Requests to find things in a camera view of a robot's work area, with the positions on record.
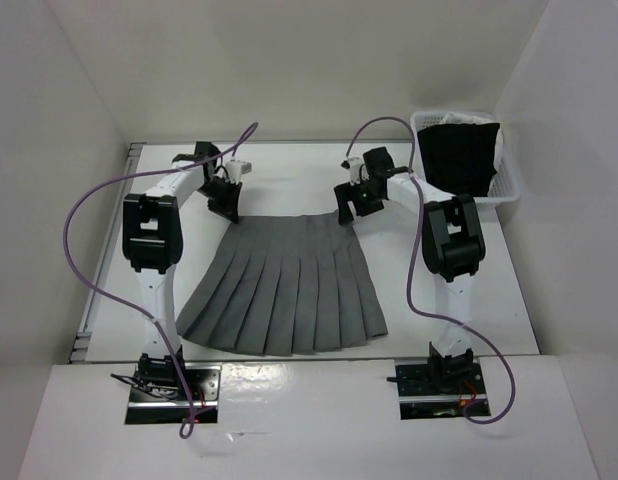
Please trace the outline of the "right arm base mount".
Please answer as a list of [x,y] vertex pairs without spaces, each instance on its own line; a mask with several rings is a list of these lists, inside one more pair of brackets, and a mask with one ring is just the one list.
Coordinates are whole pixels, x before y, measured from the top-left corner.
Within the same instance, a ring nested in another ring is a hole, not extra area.
[[434,378],[425,360],[397,361],[386,381],[395,386],[400,419],[462,418],[491,415],[487,390],[478,361],[469,370],[444,380]]

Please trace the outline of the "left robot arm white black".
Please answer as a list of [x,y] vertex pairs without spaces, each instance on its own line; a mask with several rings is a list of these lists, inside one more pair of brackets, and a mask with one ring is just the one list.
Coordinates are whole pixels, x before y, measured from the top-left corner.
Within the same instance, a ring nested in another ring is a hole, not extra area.
[[188,375],[176,328],[174,277],[184,252],[180,207],[200,193],[208,209],[236,223],[242,177],[252,166],[216,145],[199,141],[190,154],[178,154],[169,172],[143,193],[123,201],[122,250],[140,285],[141,313],[151,324],[138,362],[138,388],[151,387],[169,400],[187,390]]

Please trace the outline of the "grey pleated skirt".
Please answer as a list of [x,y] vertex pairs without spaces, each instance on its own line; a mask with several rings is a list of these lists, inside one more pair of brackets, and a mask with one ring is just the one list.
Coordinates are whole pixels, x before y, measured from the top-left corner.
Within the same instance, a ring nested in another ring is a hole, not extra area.
[[177,331],[210,349],[290,356],[361,346],[388,327],[358,236],[332,212],[229,225]]

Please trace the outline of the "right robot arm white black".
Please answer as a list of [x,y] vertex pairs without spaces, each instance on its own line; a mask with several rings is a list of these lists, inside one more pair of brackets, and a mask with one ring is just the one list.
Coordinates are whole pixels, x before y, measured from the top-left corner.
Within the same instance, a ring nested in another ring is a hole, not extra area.
[[435,391],[448,393],[470,373],[474,358],[466,326],[472,321],[474,278],[486,256],[475,201],[396,166],[384,147],[347,157],[341,167],[349,180],[334,188],[340,224],[381,210],[386,200],[416,214],[422,259],[435,280],[431,317],[443,322],[429,343],[427,381]]

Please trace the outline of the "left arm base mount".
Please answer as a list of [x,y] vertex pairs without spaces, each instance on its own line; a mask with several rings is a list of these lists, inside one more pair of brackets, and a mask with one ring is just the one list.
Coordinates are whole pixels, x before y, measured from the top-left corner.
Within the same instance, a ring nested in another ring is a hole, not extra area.
[[[185,376],[197,411],[196,424],[215,424],[218,421],[221,371],[220,365],[186,364]],[[175,386],[142,384],[137,372],[132,376],[111,373],[110,377],[129,387],[126,425],[181,424],[189,415],[186,394]]]

